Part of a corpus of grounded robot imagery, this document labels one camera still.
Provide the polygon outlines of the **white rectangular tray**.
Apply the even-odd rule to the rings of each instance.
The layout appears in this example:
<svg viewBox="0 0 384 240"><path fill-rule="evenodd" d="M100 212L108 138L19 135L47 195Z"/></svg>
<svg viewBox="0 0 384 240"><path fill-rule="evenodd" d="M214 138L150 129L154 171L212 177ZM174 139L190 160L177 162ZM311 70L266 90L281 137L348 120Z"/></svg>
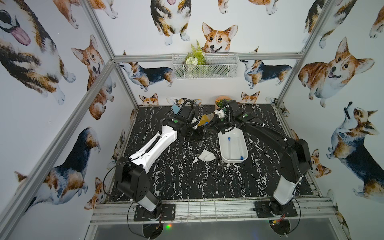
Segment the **white rectangular tray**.
<svg viewBox="0 0 384 240"><path fill-rule="evenodd" d="M233 129L229 132L226 132L224 134L218 133L219 136L219 145L220 145L220 152L221 152L221 158L222 161L227 163L227 164L240 164L244 162L248 157L249 157L249 152L247 149L247 144L245 141L245 137L243 132L240 129ZM228 137L231 137L231 142L232 142L232 159L228 160ZM245 160L243 161L236 161L234 159L234 150L238 146L243 146L243 148L247 151Z"/></svg>

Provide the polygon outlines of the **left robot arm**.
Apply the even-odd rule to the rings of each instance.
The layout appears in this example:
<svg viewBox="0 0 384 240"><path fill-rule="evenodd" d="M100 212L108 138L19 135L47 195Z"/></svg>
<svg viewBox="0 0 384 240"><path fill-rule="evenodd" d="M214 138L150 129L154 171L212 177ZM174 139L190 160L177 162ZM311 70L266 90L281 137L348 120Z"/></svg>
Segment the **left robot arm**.
<svg viewBox="0 0 384 240"><path fill-rule="evenodd" d="M200 142L204 131L198 130L200 118L194 110L194 101L187 99L169 117L159 122L158 132L140 150L130 157L121 157L115 164L114 187L144 208L150 220L162 214L162 201L150 191L147 173L159 156L178 138Z"/></svg>

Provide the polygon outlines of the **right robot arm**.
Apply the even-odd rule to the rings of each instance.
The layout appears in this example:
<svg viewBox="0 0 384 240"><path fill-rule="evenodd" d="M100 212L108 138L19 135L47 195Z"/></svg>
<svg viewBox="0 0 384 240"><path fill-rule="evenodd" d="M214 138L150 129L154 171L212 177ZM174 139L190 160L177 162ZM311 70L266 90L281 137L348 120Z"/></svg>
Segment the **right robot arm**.
<svg viewBox="0 0 384 240"><path fill-rule="evenodd" d="M256 115L243 112L234 100L224 100L224 107L214 112L214 117L203 128L225 134L232 130L241 130L256 137L272 148L279 156L277 167L280 179L268 202L255 203L254 211L259 218L287 217L288 209L294 205L296 188L312 167L308 143L295 140L266 125Z"/></svg>

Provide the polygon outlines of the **teal small trowel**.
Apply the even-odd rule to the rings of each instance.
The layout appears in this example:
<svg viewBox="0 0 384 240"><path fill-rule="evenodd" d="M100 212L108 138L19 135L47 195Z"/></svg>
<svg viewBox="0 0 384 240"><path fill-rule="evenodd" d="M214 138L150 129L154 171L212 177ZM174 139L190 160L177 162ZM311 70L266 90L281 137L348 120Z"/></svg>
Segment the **teal small trowel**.
<svg viewBox="0 0 384 240"><path fill-rule="evenodd" d="M178 115L180 113L181 109L182 109L182 107L180 107L180 106L172 105L172 110L173 110L174 115Z"/></svg>

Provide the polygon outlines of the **peach plant pot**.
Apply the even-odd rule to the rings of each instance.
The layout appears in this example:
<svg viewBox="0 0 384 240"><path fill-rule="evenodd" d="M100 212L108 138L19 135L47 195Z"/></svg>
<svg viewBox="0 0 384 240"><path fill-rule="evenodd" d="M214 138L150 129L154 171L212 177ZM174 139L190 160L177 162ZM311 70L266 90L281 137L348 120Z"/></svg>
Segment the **peach plant pot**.
<svg viewBox="0 0 384 240"><path fill-rule="evenodd" d="M219 96L219 97L217 97L216 100L215 100L215 108L216 108L216 110L225 107L225 102L228 102L230 100L232 100L232 99L230 97L228 97L228 96Z"/></svg>

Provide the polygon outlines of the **yellow work glove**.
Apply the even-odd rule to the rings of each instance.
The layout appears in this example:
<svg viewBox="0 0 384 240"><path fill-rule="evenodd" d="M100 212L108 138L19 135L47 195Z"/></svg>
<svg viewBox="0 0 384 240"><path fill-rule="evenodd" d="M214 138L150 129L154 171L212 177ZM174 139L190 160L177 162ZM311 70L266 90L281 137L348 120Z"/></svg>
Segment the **yellow work glove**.
<svg viewBox="0 0 384 240"><path fill-rule="evenodd" d="M214 116L215 116L214 113L211 113L208 115L202 115L197 127L204 126L204 125L208 124L214 118Z"/></svg>

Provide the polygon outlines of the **green fern plant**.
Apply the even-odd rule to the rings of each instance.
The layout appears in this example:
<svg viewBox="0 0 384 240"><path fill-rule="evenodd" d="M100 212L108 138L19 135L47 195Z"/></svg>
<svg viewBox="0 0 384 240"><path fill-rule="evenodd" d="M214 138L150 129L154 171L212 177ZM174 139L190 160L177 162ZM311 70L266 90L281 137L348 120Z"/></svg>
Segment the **green fern plant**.
<svg viewBox="0 0 384 240"><path fill-rule="evenodd" d="M205 52L198 41L196 41L196 46L191 44L191 49L192 52L187 55L184 63L187 68L187 75L189 78L202 77L208 71Z"/></svg>

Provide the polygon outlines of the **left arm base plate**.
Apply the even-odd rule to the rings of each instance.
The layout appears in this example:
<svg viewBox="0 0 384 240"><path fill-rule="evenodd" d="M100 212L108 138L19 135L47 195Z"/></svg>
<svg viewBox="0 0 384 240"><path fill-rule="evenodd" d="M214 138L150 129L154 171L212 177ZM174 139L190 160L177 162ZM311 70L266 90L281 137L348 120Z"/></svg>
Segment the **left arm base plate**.
<svg viewBox="0 0 384 240"><path fill-rule="evenodd" d="M134 221L173 221L175 219L176 205L175 204L160 204L154 211L150 212L142 206L135 209Z"/></svg>

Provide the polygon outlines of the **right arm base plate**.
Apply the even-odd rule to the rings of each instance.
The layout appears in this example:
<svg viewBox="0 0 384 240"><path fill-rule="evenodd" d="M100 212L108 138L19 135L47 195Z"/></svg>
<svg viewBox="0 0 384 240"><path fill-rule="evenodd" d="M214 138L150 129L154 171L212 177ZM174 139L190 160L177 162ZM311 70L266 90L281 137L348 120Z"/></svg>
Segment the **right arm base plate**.
<svg viewBox="0 0 384 240"><path fill-rule="evenodd" d="M270 201L255 202L253 211L256 212L258 218L297 217L299 215L292 201L286 205Z"/></svg>

